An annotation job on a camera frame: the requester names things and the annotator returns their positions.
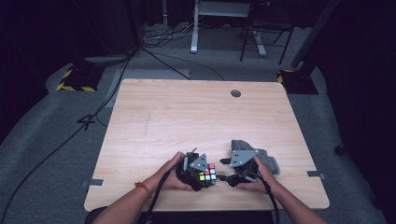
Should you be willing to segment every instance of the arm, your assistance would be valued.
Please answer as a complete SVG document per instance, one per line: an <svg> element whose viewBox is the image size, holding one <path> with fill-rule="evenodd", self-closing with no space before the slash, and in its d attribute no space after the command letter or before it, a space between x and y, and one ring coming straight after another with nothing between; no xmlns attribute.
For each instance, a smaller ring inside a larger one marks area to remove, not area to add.
<svg viewBox="0 0 396 224"><path fill-rule="evenodd" d="M256 156L254 161L259 165L259 171L262 177L271 186L274 197L282 204L286 213L290 216L292 223L326 223L315 211L306 206L290 191L276 181L271 171ZM261 193L267 193L264 184L258 180L257 183L241 183L236 186L239 189L255 190Z"/></svg>
<svg viewBox="0 0 396 224"><path fill-rule="evenodd" d="M155 193L163 174L183 156L183 153L178 152L172 160L166 162L154 175L143 181L143 184L148 187L151 194ZM164 182L162 189L190 190L192 188L178 180L175 172L172 171ZM148 199L149 195L144 188L134 188L106 208L93 223L133 223Z"/></svg>

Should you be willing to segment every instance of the chair leg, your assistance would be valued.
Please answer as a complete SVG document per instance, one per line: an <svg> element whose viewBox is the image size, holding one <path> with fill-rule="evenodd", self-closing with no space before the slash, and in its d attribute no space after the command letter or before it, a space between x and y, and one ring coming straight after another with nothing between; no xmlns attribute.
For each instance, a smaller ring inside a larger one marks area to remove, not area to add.
<svg viewBox="0 0 396 224"><path fill-rule="evenodd" d="M282 56L280 57L279 65L281 65L281 64L282 64L283 57L285 56L286 49L288 48L288 45L289 45L289 41L290 41L291 35L293 34L293 30L294 30L294 29L293 29L293 28L291 28L291 30L290 30L290 32L289 32L288 40L286 41L285 48L283 49Z"/></svg>
<svg viewBox="0 0 396 224"><path fill-rule="evenodd" d="M274 44L276 43L276 41L281 37L283 35L283 31L282 32L280 32L280 34L276 37L276 39L274 40Z"/></svg>
<svg viewBox="0 0 396 224"><path fill-rule="evenodd" d="M244 45L242 47L242 52L241 52L241 57L239 58L239 61L242 62L242 58L244 57L244 52L245 52L245 46L247 44L247 39L248 39L248 29L249 27L247 27L247 29L245 30L245 38L244 38Z"/></svg>
<svg viewBox="0 0 396 224"><path fill-rule="evenodd" d="M242 37L242 34L245 32L245 26L242 28L242 31L241 31L241 34L239 34L239 37L238 37L238 39L241 39L241 37Z"/></svg>

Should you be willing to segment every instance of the desk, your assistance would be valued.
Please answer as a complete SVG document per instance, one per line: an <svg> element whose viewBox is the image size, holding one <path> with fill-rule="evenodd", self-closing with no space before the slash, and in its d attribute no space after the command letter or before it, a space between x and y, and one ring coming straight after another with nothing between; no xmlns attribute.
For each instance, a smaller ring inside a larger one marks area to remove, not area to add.
<svg viewBox="0 0 396 224"><path fill-rule="evenodd" d="M231 96L232 90L241 92ZM178 151L192 151L215 163L219 175L233 169L231 141L245 140L276 158L277 180L311 208L329 200L288 97L279 83L124 79L93 173L103 186L90 186L85 208L113 203L154 174ZM233 189L226 182L198 192L164 190L156 211L270 210L267 195Z"/></svg>
<svg viewBox="0 0 396 224"><path fill-rule="evenodd" d="M207 2L195 0L194 8L194 28L191 39L191 53L198 51L198 17L202 16L226 16L226 17L247 17L250 3L231 2ZM257 49L261 56L267 55L264 45L262 45L261 33L254 32L253 37L257 43Z"/></svg>

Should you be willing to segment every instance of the hole in table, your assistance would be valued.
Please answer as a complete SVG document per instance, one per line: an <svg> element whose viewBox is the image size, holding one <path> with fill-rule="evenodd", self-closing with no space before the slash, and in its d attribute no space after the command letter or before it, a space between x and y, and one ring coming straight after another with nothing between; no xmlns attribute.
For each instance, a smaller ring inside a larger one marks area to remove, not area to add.
<svg viewBox="0 0 396 224"><path fill-rule="evenodd" d="M233 90L233 91L231 91L231 96L239 97L239 96L241 96L241 91Z"/></svg>

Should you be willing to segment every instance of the bracelet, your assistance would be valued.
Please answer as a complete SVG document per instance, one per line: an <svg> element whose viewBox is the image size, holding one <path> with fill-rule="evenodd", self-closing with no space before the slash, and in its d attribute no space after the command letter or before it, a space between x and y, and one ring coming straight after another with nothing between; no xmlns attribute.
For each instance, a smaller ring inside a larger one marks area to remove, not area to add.
<svg viewBox="0 0 396 224"><path fill-rule="evenodd" d="M141 182L137 182L137 183L134 183L134 186L135 186L135 187L138 187L138 188L145 189L146 192L148 193L148 197L149 197L149 198L152 197L151 192L149 191L148 187L147 187L145 184L143 184L143 183L141 183Z"/></svg>

